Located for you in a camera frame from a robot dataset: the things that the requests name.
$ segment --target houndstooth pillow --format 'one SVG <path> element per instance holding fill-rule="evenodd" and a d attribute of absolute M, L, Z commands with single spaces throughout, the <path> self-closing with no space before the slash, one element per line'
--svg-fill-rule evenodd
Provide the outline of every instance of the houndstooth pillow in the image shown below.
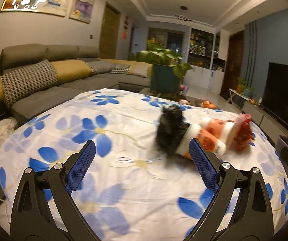
<path fill-rule="evenodd" d="M 91 76 L 102 73 L 109 73 L 116 65 L 108 61 L 94 61 L 87 62 L 88 66 L 92 69 Z"/>
<path fill-rule="evenodd" d="M 130 74 L 130 65 L 116 64 L 114 69 L 111 70 L 111 74 Z"/>
<path fill-rule="evenodd" d="M 1 76 L 4 102 L 11 108 L 18 100 L 53 87 L 57 72 L 48 60 L 32 64 Z"/>

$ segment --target floor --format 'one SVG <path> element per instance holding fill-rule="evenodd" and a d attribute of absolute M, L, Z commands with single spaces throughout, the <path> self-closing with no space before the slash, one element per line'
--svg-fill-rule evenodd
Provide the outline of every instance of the floor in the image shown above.
<path fill-rule="evenodd" d="M 189 87 L 186 93 L 186 96 L 197 98 L 197 99 L 209 100 L 210 102 L 220 107 L 220 109 L 224 111 L 241 113 L 241 111 L 239 111 L 238 108 L 228 103 L 219 94 L 212 92 L 211 89 L 206 88 L 206 87 L 201 87 L 198 85 L 190 85 L 190 84 L 185 84 L 185 85 Z"/>

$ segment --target black plush toy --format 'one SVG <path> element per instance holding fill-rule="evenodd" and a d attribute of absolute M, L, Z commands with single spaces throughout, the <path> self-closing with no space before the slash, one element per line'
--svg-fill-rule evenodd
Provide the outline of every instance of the black plush toy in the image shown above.
<path fill-rule="evenodd" d="M 163 107 L 163 114 L 157 128 L 156 140 L 170 156 L 175 154 L 189 124 L 183 122 L 182 110 L 176 105 Z"/>

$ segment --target television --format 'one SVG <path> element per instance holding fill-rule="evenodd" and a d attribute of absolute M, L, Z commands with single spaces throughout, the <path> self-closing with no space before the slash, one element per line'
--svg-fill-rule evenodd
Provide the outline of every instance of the television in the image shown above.
<path fill-rule="evenodd" d="M 262 106 L 288 125 L 288 65 L 269 63 Z"/>

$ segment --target floral bedsheet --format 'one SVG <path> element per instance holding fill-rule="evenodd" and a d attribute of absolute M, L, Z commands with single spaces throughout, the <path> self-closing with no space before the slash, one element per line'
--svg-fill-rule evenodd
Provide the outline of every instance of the floral bedsheet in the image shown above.
<path fill-rule="evenodd" d="M 192 161 L 179 156 L 166 159 L 156 146 L 160 107 L 168 104 L 180 106 L 189 123 L 205 116 L 222 120 L 237 116 L 120 90 L 80 94 L 32 119 L 1 144 L 0 183 L 9 211 L 26 167 L 49 169 L 92 139 L 96 156 L 72 198 L 100 239 L 183 240 L 213 193 Z M 238 169 L 261 169 L 276 232 L 288 218 L 288 180 L 275 149 L 255 124 L 252 129 L 254 143 L 239 154 L 229 150 L 223 159 Z M 57 226 L 65 229 L 51 192 L 45 194 Z M 219 229 L 227 226 L 237 197 L 235 190 Z"/>

